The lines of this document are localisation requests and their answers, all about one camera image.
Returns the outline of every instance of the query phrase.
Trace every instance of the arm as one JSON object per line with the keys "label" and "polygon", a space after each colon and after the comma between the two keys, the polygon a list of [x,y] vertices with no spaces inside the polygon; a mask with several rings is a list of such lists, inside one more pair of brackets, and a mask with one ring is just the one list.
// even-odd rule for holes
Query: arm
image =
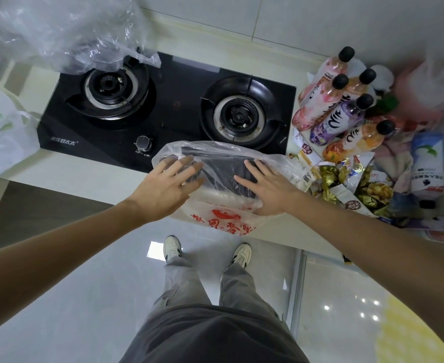
{"label": "arm", "polygon": [[401,229],[308,196],[256,161],[257,179],[235,180],[263,202],[260,215],[289,213],[319,233],[415,312],[444,342],[444,250]]}
{"label": "arm", "polygon": [[184,184],[201,163],[177,173],[192,159],[162,161],[110,209],[0,249],[0,325],[118,238],[174,213],[203,183]]}

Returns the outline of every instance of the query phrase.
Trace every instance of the white sneaker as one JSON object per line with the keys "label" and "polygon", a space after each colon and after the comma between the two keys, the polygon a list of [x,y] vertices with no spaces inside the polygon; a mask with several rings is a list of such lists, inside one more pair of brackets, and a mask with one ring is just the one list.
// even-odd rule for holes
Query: white sneaker
{"label": "white sneaker", "polygon": [[230,265],[233,263],[237,263],[242,266],[242,268],[246,268],[250,262],[251,255],[252,247],[250,247],[250,244],[241,244],[239,247],[237,247],[237,250],[235,250]]}
{"label": "white sneaker", "polygon": [[182,246],[180,241],[175,236],[168,236],[165,238],[165,243],[163,244],[163,254],[165,255],[165,260],[168,263],[173,257],[182,256]]}

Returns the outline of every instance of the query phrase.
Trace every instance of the black bottle cap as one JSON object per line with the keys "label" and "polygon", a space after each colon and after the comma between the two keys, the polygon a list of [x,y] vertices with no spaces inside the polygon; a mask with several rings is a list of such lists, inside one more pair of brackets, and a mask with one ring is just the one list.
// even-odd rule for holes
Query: black bottle cap
{"label": "black bottle cap", "polygon": [[366,69],[360,74],[360,81],[365,85],[370,84],[375,79],[376,79],[376,72],[373,69]]}
{"label": "black bottle cap", "polygon": [[431,200],[420,200],[419,205],[422,209],[433,210],[436,208],[435,201],[431,201]]}
{"label": "black bottle cap", "polygon": [[346,46],[341,50],[341,52],[338,54],[338,58],[342,62],[348,62],[354,57],[354,49],[352,49],[349,46]]}
{"label": "black bottle cap", "polygon": [[359,97],[356,100],[356,106],[361,109],[361,110],[365,110],[371,107],[371,105],[373,104],[374,99],[371,95],[369,94],[363,94],[361,97]]}
{"label": "black bottle cap", "polygon": [[389,119],[386,119],[376,125],[376,131],[380,135],[389,135],[395,131],[395,123]]}
{"label": "black bottle cap", "polygon": [[345,74],[339,74],[333,79],[333,88],[336,90],[344,89],[350,80]]}

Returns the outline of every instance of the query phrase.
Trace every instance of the white countertop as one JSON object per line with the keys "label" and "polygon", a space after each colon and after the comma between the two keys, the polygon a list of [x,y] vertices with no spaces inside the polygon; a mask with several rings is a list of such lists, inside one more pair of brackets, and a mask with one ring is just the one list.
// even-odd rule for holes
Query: white countertop
{"label": "white countertop", "polygon": [[[325,59],[162,14],[153,13],[152,22],[155,30],[152,39],[156,41],[152,46],[158,51],[294,85],[297,93],[308,83],[307,72],[315,72]],[[27,79],[22,80],[21,74],[17,77],[15,73],[14,69],[9,80],[11,85],[22,86],[19,101],[26,110],[40,117],[54,91],[58,73],[32,68]],[[291,142],[288,151],[296,151]],[[3,173],[1,178],[116,204],[130,195],[145,176],[130,169],[42,149]],[[250,236],[324,256],[341,257],[326,240],[287,214],[259,227]]]}

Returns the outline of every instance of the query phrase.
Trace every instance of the gas stove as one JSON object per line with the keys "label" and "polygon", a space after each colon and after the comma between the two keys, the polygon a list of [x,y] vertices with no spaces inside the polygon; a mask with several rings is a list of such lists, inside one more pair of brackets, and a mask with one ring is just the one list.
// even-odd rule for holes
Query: gas stove
{"label": "gas stove", "polygon": [[37,128],[43,149],[152,170],[173,141],[215,140],[285,154],[294,86],[159,53],[117,72],[61,74]]}

